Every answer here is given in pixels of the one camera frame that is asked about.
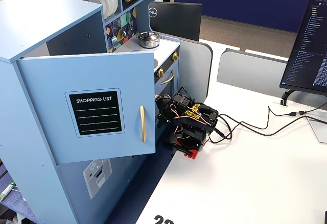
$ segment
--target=silver pot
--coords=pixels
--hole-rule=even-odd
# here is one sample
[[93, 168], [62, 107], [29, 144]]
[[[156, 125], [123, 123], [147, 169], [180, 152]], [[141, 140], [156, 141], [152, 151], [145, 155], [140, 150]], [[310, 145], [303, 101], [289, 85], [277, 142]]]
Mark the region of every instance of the silver pot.
[[160, 43], [160, 35], [154, 32], [143, 32], [137, 34], [140, 46], [146, 49], [156, 48]]

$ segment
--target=white desk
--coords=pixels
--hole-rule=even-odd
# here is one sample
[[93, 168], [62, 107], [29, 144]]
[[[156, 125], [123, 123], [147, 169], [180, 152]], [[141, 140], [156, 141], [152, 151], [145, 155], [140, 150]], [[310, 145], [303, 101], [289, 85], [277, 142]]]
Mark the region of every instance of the white desk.
[[[276, 97], [221, 83], [211, 86], [206, 105], [257, 126], [266, 125], [268, 105], [276, 113], [310, 108], [297, 103], [284, 108], [274, 103]], [[293, 119], [272, 116], [265, 132]], [[227, 133], [223, 124], [218, 128]], [[216, 133], [212, 139], [218, 139]], [[157, 215], [174, 224], [324, 223], [326, 166], [327, 145], [317, 141], [305, 119], [272, 137], [238, 127], [232, 141], [208, 142], [196, 160], [177, 152], [137, 224], [156, 223]]]

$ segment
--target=cubicle divider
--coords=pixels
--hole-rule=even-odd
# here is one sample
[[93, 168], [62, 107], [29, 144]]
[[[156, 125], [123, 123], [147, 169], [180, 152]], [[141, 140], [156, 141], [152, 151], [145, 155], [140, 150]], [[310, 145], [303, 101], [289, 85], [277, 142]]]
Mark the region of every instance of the cubicle divider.
[[[286, 64], [287, 61], [228, 49], [220, 58], [217, 82], [282, 97], [285, 89], [279, 84]], [[319, 107], [326, 102], [326, 97], [297, 91], [288, 100]]]

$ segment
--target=monitor stand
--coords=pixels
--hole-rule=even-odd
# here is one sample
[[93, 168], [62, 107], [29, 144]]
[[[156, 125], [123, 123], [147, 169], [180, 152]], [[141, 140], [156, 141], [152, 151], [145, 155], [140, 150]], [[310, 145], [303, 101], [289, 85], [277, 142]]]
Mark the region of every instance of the monitor stand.
[[[320, 119], [322, 121], [327, 122], [327, 112], [310, 112], [307, 116]], [[327, 143], [327, 125], [324, 123], [320, 123], [308, 118], [309, 124], [313, 129], [313, 132], [316, 134], [316, 137], [319, 142]]]

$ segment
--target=computer monitor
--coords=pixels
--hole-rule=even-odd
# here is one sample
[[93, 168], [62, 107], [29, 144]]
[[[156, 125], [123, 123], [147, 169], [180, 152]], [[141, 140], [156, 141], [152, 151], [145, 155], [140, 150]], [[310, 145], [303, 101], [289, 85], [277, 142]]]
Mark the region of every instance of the computer monitor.
[[327, 95], [327, 0], [309, 0], [280, 88]]
[[153, 31], [199, 41], [202, 4], [152, 2]]

